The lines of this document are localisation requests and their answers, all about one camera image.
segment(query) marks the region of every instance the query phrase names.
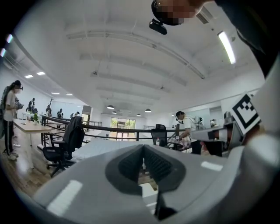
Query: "wooden desk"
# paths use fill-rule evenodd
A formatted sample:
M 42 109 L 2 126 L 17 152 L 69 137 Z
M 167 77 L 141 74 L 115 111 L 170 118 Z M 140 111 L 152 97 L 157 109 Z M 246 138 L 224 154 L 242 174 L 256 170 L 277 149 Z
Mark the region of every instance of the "wooden desk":
M 32 146 L 32 136 L 31 134 L 35 133 L 44 133 L 44 132 L 51 132 L 52 128 L 51 127 L 45 127 L 41 124 L 34 125 L 33 121 L 26 121 L 26 120 L 20 120 L 20 119 L 15 119 L 14 120 L 14 125 L 23 131 L 24 133 L 27 133 L 30 135 L 30 146 Z M 34 168 L 32 158 L 31 158 L 31 147 L 26 149 L 27 153 L 27 158 L 28 162 L 30 165 L 30 168 Z

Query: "black office chair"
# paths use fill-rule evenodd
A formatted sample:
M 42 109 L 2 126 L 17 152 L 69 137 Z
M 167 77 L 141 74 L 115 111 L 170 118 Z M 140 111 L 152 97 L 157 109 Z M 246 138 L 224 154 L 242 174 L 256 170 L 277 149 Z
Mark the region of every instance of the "black office chair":
M 157 139 L 159 138 L 159 146 L 167 147 L 167 132 L 166 127 L 162 124 L 157 124 L 155 129 L 150 131 L 153 143 L 156 145 Z
M 49 167 L 56 167 L 56 169 L 52 172 L 51 177 L 60 169 L 65 170 L 65 167 L 69 167 L 74 164 L 74 162 L 69 161 L 72 159 L 72 152 L 74 152 L 76 148 L 81 147 L 81 142 L 84 139 L 84 131 L 81 122 L 80 126 L 73 130 L 71 129 L 71 125 L 69 123 L 64 136 L 67 134 L 69 134 L 68 142 L 65 140 L 65 137 L 63 137 L 62 141 L 55 141 L 53 140 L 53 136 L 55 136 L 55 134 L 48 133 L 51 146 L 44 147 L 43 153 L 48 161 L 54 162 L 54 164 L 48 164 L 47 169 L 49 169 Z

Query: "ceiling light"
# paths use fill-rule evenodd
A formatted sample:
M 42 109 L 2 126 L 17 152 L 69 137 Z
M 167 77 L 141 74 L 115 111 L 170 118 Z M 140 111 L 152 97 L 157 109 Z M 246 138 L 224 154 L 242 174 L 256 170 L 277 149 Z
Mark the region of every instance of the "ceiling light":
M 234 64 L 236 62 L 235 55 L 233 53 L 231 44 L 230 44 L 230 42 L 228 40 L 228 37 L 227 37 L 226 33 L 224 31 L 222 31 L 222 32 L 218 33 L 218 37 L 222 41 L 222 43 L 224 45 L 224 48 L 227 51 L 227 55 L 229 57 L 229 60 L 230 60 L 231 64 Z
M 33 77 L 33 75 L 27 75 L 27 76 L 25 76 L 25 78 L 27 78 L 27 79 L 32 78 L 32 77 Z
M 5 49 L 5 48 L 2 48 L 1 53 L 0 53 L 0 56 L 1 56 L 1 57 L 4 57 L 5 53 L 6 53 L 6 49 Z
M 10 43 L 13 39 L 13 36 L 12 34 L 9 34 L 8 37 L 7 37 L 7 42 Z
M 110 109 L 110 110 L 113 110 L 113 109 L 115 109 L 112 105 L 108 105 L 108 107 L 107 107 L 108 109 Z

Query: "floor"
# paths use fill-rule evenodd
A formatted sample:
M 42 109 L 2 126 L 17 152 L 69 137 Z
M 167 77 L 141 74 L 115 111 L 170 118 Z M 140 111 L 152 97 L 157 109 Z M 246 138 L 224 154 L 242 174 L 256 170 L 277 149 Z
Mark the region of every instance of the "floor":
M 34 164 L 34 169 L 30 169 L 27 155 L 24 150 L 26 147 L 30 147 L 29 136 L 20 131 L 18 128 L 15 128 L 14 132 L 18 137 L 17 139 L 14 139 L 13 142 L 21 145 L 20 148 L 15 148 L 16 152 L 19 154 L 19 157 L 16 161 L 9 161 L 7 159 L 6 154 L 2 153 L 5 149 L 5 142 L 3 138 L 0 140 L 1 164 L 14 188 L 23 191 L 29 196 L 33 196 L 37 189 L 39 189 L 44 183 L 51 179 L 50 174 L 54 168 L 47 170 L 47 161 L 43 155 L 43 152 L 37 149 L 37 145 L 41 144 L 41 134 L 33 134 L 32 161 Z M 154 180 L 150 178 L 148 172 L 140 173 L 139 184 L 143 183 L 150 183 L 156 190 L 157 185 Z

